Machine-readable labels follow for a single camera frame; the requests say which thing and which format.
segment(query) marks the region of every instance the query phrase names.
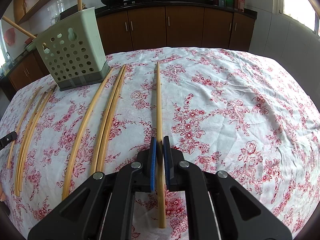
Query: window frame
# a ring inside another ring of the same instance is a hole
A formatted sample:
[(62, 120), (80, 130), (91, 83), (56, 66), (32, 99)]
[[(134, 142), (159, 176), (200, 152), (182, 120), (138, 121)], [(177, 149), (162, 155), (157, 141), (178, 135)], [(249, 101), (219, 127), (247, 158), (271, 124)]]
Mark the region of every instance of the window frame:
[(311, 30), (310, 28), (308, 28), (307, 26), (305, 26), (304, 24), (302, 24), (301, 22), (299, 22), (298, 20), (296, 19), (293, 19), (292, 17), (286, 15), (283, 13), (283, 3), (284, 1), (283, 0), (273, 0), (273, 8), (272, 8), (272, 13), (275, 13), (275, 14), (278, 14), (278, 15), (281, 15), (282, 17), (286, 18), (287, 20), (290, 20), (292, 22), (294, 22), (295, 24), (305, 28), (307, 31), (309, 32), (312, 32), (313, 34), (315, 34), (317, 37), (319, 37), (318, 33), (319, 33), (319, 17), (317, 16), (317, 13), (315, 12), (316, 14), (316, 19), (315, 19), (315, 30)]

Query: faucet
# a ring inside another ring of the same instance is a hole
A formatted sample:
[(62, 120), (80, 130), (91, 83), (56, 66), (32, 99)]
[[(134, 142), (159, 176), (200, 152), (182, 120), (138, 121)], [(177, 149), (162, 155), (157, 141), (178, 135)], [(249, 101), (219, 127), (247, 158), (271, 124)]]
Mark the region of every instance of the faucet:
[(10, 61), (11, 61), (11, 64), (13, 65), (13, 60), (12, 60), (12, 58), (11, 58), (11, 56), (10, 56), (10, 54), (9, 54), (8, 51), (7, 51), (7, 56), (9, 56), (9, 59), (10, 59)]

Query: window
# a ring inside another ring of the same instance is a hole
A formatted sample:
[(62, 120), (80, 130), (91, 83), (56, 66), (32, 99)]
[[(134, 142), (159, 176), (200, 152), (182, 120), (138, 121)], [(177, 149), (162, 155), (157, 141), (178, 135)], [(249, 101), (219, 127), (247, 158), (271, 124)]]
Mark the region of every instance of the window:
[(309, 0), (279, 0), (278, 6), (280, 13), (299, 21), (318, 34), (318, 17)]

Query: red flower pattern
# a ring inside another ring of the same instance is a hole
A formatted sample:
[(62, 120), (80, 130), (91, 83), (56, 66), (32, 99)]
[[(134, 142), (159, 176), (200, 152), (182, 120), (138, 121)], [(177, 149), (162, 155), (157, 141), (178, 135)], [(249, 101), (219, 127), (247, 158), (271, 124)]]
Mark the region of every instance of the red flower pattern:
[[(127, 71), (110, 130), (105, 172), (119, 171), (135, 161), (138, 152), (149, 148), (151, 137), (156, 136), (154, 78), (159, 60), (163, 135), (170, 137), (172, 147), (203, 171), (227, 171), (282, 219), (293, 236), (301, 230), (314, 203), (320, 200), (320, 176), (316, 173), (320, 114), (277, 62), (247, 52), (198, 48), (140, 50), (106, 59), (114, 74), (83, 134), (69, 192), (89, 175), (100, 113), (123, 64)], [(8, 192), (6, 203), (14, 225), (25, 237), (50, 207), (60, 202), (69, 154), (99, 87), (94, 84), (53, 93), (31, 140), (23, 191), (16, 197), (12, 178), (22, 138), (41, 94), (53, 84), (49, 75), (18, 91), (0, 123), (1, 137), (15, 130), (28, 101), (41, 87), (15, 141), (10, 170), (6, 168), (10, 147), (0, 156), (0, 181)], [(135, 209), (147, 212), (150, 220), (157, 219), (156, 193), (137, 193), (135, 201)], [(184, 194), (166, 190), (165, 203), (168, 239), (188, 239)], [(147, 238), (150, 232), (153, 229), (133, 221), (132, 239)]]

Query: gray basket base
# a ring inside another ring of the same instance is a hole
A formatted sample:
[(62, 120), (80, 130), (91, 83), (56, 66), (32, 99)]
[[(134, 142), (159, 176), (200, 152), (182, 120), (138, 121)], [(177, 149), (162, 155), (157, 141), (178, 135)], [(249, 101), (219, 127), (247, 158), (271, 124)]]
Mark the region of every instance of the gray basket base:
[(95, 72), (91, 74), (89, 73), (84, 76), (79, 76), (79, 77), (71, 78), (69, 80), (64, 80), (64, 81), (58, 82), (57, 85), (59, 86), (60, 91), (64, 91), (72, 88), (101, 83), (105, 79), (108, 73), (108, 70), (109, 70), (109, 66), (106, 61), (101, 71), (99, 72)]

